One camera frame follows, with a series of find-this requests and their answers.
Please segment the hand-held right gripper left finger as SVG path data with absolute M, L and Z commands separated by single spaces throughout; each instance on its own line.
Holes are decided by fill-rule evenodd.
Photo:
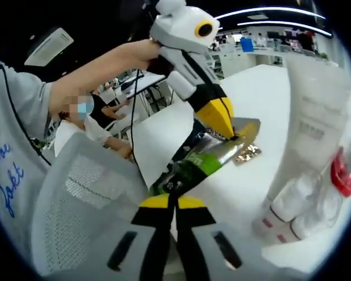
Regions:
M 129 223 L 117 226 L 103 242 L 106 280 L 162 280 L 170 250 L 175 197 L 142 202 Z

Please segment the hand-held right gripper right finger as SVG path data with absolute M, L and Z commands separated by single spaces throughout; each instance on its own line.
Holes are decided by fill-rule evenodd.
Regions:
M 177 249 L 187 280 L 250 280 L 252 266 L 243 256 L 245 242 L 227 224 L 216 222 L 197 198 L 175 204 Z

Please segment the person's left hand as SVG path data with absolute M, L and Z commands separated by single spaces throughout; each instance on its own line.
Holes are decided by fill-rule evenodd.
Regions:
M 151 39 L 133 42 L 133 66 L 142 70 L 147 69 L 151 61 L 158 58 L 159 51 L 160 45 Z

